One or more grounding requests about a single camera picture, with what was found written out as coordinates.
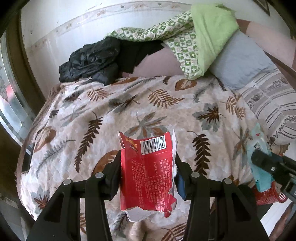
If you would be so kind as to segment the black jacket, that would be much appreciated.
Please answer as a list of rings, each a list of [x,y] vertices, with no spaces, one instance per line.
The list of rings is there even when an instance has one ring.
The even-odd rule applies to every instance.
[[[147,55],[163,48],[161,40],[132,42],[107,37],[73,52],[69,61],[59,66],[59,81],[74,82],[90,77],[92,81],[110,85],[123,72],[133,73]]]

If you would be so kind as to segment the striped beige pillow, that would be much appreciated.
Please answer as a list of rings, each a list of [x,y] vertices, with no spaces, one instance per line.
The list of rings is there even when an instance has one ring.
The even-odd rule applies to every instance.
[[[278,68],[259,73],[238,92],[273,144],[295,141],[295,90]]]

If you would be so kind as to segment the red snack wrapper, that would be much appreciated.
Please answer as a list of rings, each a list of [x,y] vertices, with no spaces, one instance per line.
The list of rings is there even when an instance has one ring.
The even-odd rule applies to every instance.
[[[119,132],[121,144],[120,208],[131,222],[152,214],[169,217],[177,205],[174,178],[177,140],[175,133],[134,140]]]

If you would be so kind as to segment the leaf patterned bed blanket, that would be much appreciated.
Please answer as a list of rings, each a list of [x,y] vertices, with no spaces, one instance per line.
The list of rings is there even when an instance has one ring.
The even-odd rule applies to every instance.
[[[34,147],[29,168],[18,173],[18,195],[37,218],[63,180],[85,180],[114,160],[119,132],[133,139],[175,132],[177,152],[193,170],[248,184],[244,159],[257,122],[239,92],[212,75],[59,84],[26,138]]]

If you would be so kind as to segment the light blue paper wrapper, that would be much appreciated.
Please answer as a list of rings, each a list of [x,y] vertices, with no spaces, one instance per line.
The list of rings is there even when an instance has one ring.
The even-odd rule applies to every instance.
[[[257,190],[262,193],[271,188],[273,177],[262,168],[265,157],[271,156],[267,137],[259,123],[250,131],[247,142],[247,161],[251,168]]]

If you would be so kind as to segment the green patterned quilt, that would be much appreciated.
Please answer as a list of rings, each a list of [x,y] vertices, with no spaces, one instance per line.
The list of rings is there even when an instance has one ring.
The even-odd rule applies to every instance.
[[[109,36],[132,42],[163,41],[184,75],[195,80],[205,74],[238,29],[234,10],[223,4],[194,4],[151,28],[119,28]]]

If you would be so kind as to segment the light blue pillow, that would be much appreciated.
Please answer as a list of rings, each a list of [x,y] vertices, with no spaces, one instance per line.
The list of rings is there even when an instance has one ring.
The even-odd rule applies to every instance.
[[[271,72],[275,68],[265,52],[250,37],[237,30],[209,70],[227,88],[238,90],[257,75]]]

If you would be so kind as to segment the orange plastic trash basket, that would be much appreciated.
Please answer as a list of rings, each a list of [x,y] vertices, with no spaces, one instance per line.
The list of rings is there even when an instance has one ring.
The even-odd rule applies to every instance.
[[[259,192],[256,186],[252,187],[252,192],[255,195],[256,204],[258,206],[273,204],[273,203],[284,203],[288,200],[288,198],[281,192],[281,185],[277,182],[273,181],[271,184],[271,188],[264,192]]]

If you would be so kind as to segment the pink bed sheet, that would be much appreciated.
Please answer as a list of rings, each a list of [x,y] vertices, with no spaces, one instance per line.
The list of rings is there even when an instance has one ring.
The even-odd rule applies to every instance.
[[[164,45],[163,49],[151,55],[147,55],[132,73],[122,73],[122,77],[157,77],[184,75],[180,63],[171,51]]]

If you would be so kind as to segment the large framed wall picture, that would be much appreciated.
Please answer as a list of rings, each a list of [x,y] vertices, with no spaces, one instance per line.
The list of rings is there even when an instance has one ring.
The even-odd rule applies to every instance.
[[[268,16],[270,16],[270,10],[267,0],[253,0]]]

